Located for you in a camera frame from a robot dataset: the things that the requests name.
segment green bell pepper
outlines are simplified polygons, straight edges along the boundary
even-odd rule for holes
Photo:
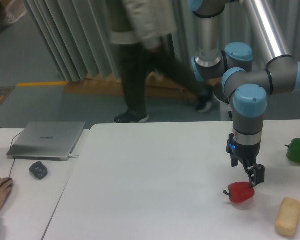
[[[295,138],[291,141],[290,145],[286,145],[288,151],[286,157],[295,163],[300,163],[300,138]]]

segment red bell pepper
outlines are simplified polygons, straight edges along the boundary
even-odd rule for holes
[[[249,187],[249,182],[235,182],[228,186],[229,193],[223,193],[230,197],[230,201],[235,204],[242,203],[255,195],[255,190]]]

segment computer mouse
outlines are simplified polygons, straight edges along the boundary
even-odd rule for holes
[[[30,168],[29,171],[39,180],[43,179],[48,174],[48,169],[42,162],[37,161]]]
[[[12,179],[12,178],[11,178],[11,177],[9,177],[9,178],[7,179],[7,181],[4,181],[3,183],[1,183],[1,186],[0,186],[0,188],[3,186],[3,184],[5,184],[5,183],[9,182],[11,179]]]

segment laptop lid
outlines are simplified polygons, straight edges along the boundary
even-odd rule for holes
[[[12,145],[9,158],[67,160],[85,122],[30,122]]]

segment laptop logo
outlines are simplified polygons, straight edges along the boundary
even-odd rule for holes
[[[53,136],[41,136],[40,139],[54,139]]]

